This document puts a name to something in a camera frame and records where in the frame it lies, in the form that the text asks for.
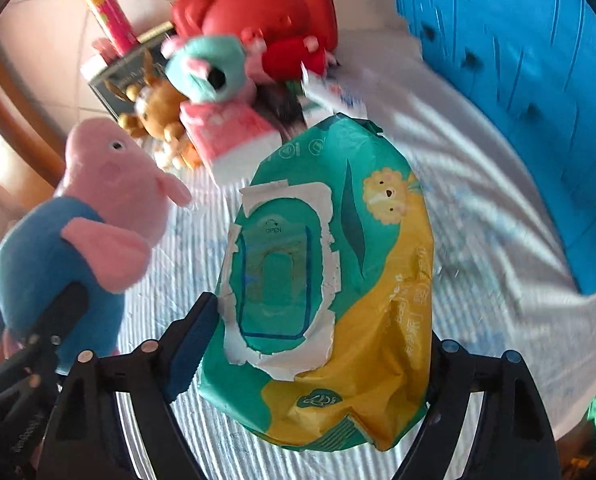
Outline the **light blue bed sheet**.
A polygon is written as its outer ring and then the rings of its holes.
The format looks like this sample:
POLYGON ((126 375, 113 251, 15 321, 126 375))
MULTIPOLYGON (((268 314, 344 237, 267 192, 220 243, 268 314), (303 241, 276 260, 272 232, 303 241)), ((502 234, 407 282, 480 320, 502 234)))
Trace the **light blue bed sheet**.
MULTIPOLYGON (((578 293, 548 212, 522 161, 472 104, 434 74, 407 32, 341 32, 341 87, 410 163, 435 239, 432 322, 472 353, 525 359, 554 437, 596 396, 596 294, 578 293)), ((119 348, 129 353, 184 318, 217 284, 228 226, 246 181, 217 188, 204 170, 180 177, 194 204, 170 214, 149 271, 126 295, 119 348)), ((199 396, 172 405, 210 479, 391 479, 414 436, 389 452, 337 453, 267 444, 199 396)))

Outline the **small white yellow plush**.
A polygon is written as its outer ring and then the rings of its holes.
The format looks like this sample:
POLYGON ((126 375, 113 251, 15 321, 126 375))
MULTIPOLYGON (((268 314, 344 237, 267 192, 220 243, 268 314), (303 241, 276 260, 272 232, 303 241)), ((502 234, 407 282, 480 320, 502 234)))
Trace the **small white yellow plush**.
POLYGON ((154 159, 161 169, 195 169, 202 166, 202 160, 187 136, 182 136, 180 140, 162 141, 154 151, 154 159))

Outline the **red bear suitcase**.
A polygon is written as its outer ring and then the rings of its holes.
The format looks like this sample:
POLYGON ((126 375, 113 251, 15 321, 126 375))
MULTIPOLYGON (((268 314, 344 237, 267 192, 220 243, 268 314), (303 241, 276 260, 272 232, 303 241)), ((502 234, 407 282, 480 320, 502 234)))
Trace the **red bear suitcase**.
POLYGON ((313 36, 326 50, 338 45, 334 0, 176 0, 171 19, 185 38, 235 35, 273 44, 313 36))

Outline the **brown bear plush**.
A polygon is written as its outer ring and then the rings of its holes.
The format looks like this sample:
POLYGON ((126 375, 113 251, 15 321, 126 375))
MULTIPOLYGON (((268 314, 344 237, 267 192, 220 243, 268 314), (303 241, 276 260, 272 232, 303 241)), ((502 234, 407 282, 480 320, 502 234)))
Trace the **brown bear plush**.
POLYGON ((180 122, 180 105, 186 97, 168 79, 144 74, 141 84, 129 84, 124 90, 108 80, 105 87, 121 101, 133 105, 132 113, 122 113, 118 117, 118 124, 132 138, 151 136, 166 143, 182 138, 184 127, 180 122))

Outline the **teal Daddy pig plush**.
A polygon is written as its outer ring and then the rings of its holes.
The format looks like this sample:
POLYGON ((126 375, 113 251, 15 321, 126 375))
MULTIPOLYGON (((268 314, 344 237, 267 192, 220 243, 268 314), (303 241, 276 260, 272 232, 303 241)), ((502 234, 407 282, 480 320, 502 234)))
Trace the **teal Daddy pig plush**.
POLYGON ((170 84, 193 104, 254 102, 256 84, 246 74, 247 54, 235 36, 172 36, 160 50, 170 84))

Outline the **blue George pig plush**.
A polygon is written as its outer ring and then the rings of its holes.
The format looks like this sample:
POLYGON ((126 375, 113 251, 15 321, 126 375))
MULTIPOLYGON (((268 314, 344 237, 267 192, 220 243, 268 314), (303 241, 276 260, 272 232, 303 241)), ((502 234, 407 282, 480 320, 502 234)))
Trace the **blue George pig plush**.
POLYGON ((7 336, 50 336, 73 307, 53 309, 72 283, 88 308, 60 338, 57 369, 66 374, 83 350, 110 356, 124 315, 124 293, 141 281, 167 229, 172 205, 191 203, 187 186, 160 169, 108 118, 77 124, 66 143, 60 188, 19 220, 0 244, 0 311, 7 336))

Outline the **red Peppa pig plush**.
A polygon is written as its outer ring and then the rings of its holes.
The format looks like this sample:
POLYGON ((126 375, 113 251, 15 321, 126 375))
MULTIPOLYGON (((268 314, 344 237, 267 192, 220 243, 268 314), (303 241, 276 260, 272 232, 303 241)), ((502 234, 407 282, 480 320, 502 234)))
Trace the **red Peppa pig plush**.
POLYGON ((300 80, 302 69, 325 76, 338 66, 335 55, 327 51, 315 36, 287 37, 266 42, 259 34, 244 30, 245 73, 256 84, 300 80))

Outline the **green yellow wet wipes pack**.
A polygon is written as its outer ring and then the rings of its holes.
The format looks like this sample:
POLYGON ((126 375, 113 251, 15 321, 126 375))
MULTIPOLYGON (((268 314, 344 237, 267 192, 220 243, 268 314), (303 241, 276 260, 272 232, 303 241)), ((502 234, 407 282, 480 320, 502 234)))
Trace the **green yellow wet wipes pack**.
POLYGON ((283 448, 393 448, 425 411, 432 260, 408 161, 369 120, 323 120, 243 189, 200 395, 283 448))

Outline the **yellow notepad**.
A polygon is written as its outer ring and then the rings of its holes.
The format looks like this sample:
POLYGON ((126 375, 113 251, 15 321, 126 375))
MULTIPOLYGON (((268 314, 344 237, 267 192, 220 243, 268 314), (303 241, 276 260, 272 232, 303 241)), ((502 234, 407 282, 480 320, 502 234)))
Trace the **yellow notepad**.
POLYGON ((156 37, 170 34, 170 32, 172 32, 172 30, 175 29, 176 28, 171 22, 161 23, 157 26, 152 27, 149 30, 146 30, 146 32, 142 32, 141 35, 138 35, 138 42, 140 44, 146 44, 146 42, 149 42, 150 40, 153 40, 156 37))

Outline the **black gift box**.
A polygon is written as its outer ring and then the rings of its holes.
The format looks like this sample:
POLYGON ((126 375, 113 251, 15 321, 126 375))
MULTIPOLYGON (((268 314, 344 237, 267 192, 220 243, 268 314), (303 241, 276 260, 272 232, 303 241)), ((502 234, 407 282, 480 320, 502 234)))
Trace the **black gift box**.
POLYGON ((113 94, 106 84, 113 84, 121 91, 126 90, 131 84, 137 84, 142 88, 144 86, 144 73, 146 72, 146 52, 152 57, 152 74, 164 78, 164 66, 166 66, 167 60, 161 54, 161 44, 173 34, 174 29, 170 27, 159 35, 153 36, 144 44, 140 44, 133 49, 124 58, 117 58, 88 82, 94 96, 97 97, 104 109, 113 118, 117 119, 122 113, 132 113, 134 104, 113 94))

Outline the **pink yellow chips can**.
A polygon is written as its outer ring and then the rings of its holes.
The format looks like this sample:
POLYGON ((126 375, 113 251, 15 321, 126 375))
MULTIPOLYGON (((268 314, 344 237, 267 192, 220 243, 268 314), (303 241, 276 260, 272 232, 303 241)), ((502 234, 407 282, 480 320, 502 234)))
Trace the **pink yellow chips can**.
POLYGON ((127 55, 138 45, 138 37, 118 0, 88 0, 88 6, 119 56, 127 55))

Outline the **pink tissue pack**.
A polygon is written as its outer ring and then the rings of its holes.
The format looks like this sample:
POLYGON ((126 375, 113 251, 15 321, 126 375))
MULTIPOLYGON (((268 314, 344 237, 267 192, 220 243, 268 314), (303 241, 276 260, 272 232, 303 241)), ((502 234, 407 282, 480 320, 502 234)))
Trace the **pink tissue pack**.
POLYGON ((251 179, 260 162, 282 145, 277 128, 242 102, 187 101, 180 121, 217 186, 251 179))

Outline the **white blue alcohol wipes pack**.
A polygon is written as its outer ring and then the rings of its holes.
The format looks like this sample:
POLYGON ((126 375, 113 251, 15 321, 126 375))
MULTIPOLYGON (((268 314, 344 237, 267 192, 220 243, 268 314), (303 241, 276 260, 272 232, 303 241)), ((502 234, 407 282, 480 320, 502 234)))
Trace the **white blue alcohol wipes pack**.
POLYGON ((368 119, 365 103, 350 91, 342 88, 336 80, 313 73, 304 64, 301 65, 301 71, 302 91, 309 101, 333 114, 341 113, 352 118, 368 119))

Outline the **black cylindrical tube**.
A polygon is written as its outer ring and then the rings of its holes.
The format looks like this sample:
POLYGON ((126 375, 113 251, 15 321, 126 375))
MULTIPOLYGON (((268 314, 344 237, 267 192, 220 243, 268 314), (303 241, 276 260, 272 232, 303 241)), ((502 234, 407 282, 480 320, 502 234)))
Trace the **black cylindrical tube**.
POLYGON ((258 84, 255 108, 283 130, 304 123, 298 98, 282 84, 258 84))

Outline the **small white pink box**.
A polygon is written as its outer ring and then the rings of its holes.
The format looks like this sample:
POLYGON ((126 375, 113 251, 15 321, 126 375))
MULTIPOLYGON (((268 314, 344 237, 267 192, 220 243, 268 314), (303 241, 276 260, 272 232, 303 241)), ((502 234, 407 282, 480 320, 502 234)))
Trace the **small white pink box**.
POLYGON ((91 47, 93 53, 80 66, 80 73, 86 81, 91 81, 104 72, 118 58, 116 48, 107 38, 95 39, 91 47))

